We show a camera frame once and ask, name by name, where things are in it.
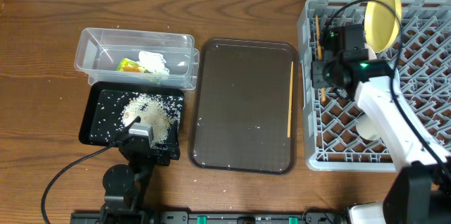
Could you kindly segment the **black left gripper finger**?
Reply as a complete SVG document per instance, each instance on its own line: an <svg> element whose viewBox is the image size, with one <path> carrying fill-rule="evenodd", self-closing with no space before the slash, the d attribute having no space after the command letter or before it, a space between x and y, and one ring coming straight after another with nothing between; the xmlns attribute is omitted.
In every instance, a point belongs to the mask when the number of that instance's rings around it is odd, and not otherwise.
<svg viewBox="0 0 451 224"><path fill-rule="evenodd" d="M167 150L179 150L178 129L179 129L179 123L178 123L178 121L175 121L172 124L172 126L169 130L167 139L166 139Z"/></svg>
<svg viewBox="0 0 451 224"><path fill-rule="evenodd" d="M140 121L141 118L138 116L129 125L125 126L121 131L121 139L127 139L129 137L132 137L134 135L132 128L135 124L139 123Z"/></svg>

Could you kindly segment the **rice and food scraps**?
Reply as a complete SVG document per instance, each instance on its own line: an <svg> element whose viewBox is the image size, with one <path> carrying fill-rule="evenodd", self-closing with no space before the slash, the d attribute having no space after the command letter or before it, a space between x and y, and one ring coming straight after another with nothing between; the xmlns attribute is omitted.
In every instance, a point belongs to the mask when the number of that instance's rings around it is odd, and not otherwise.
<svg viewBox="0 0 451 224"><path fill-rule="evenodd" d="M139 117L141 123L152 126L150 147L163 149L172 125L180 121L183 102L180 96L104 90L88 133L89 143L112 143L119 132Z"/></svg>

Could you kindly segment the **green snack wrapper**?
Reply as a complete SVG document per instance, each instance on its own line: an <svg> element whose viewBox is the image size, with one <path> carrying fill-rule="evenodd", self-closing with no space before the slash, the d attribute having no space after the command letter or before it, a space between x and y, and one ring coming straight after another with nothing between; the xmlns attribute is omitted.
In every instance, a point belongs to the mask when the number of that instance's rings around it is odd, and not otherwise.
<svg viewBox="0 0 451 224"><path fill-rule="evenodd" d="M116 68L119 72L129 73L149 73L149 71L139 62L128 58L123 58Z"/></svg>

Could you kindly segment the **white napkin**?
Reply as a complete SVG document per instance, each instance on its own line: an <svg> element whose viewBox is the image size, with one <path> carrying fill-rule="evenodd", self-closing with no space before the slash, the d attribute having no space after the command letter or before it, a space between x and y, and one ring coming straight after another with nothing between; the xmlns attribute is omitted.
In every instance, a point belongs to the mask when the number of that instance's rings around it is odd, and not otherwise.
<svg viewBox="0 0 451 224"><path fill-rule="evenodd" d="M144 73L169 75L170 70L166 67L166 60L160 53L141 51L138 55L138 64Z"/></svg>

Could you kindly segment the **yellow plate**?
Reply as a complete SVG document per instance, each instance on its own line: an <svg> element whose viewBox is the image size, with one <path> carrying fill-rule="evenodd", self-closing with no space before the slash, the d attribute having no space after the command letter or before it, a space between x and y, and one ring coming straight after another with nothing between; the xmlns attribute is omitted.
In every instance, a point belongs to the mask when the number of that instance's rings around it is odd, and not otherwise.
<svg viewBox="0 0 451 224"><path fill-rule="evenodd" d="M401 0L377 0L381 1L396 12L397 18L402 17ZM376 52L390 48L396 40L400 26L391 10L382 4L370 1L367 4L364 16L364 30L366 43Z"/></svg>

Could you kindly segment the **pink white bowl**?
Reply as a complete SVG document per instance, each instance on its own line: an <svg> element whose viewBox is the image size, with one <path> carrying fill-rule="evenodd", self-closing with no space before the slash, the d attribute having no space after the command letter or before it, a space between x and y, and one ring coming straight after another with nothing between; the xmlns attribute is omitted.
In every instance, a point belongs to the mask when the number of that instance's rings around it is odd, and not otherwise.
<svg viewBox="0 0 451 224"><path fill-rule="evenodd" d="M369 60L377 59L375 51L367 43L364 44L364 48L367 49L367 51L368 51L368 59Z"/></svg>

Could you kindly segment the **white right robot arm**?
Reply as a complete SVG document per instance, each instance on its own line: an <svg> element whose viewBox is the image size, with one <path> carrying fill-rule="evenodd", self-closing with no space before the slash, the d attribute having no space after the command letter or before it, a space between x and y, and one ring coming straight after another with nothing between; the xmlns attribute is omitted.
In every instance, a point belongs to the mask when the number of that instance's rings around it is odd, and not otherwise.
<svg viewBox="0 0 451 224"><path fill-rule="evenodd" d="M383 140L397 177L383 201L353 206L351 223L449 223L450 152L428 133L402 95L395 66L367 49L326 51L311 64L315 88L343 89Z"/></svg>

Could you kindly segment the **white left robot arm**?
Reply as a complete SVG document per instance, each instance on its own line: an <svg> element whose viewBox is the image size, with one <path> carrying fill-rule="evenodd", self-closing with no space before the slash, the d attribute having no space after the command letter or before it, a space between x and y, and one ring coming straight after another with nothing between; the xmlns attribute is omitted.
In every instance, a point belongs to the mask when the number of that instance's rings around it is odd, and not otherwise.
<svg viewBox="0 0 451 224"><path fill-rule="evenodd" d="M105 204L100 223L158 223L159 214L144 205L144 196L156 166L168 166L180 158L179 122L171 126L162 149L151 147L153 128L134 119L114 139L128 164L109 168L103 176Z"/></svg>

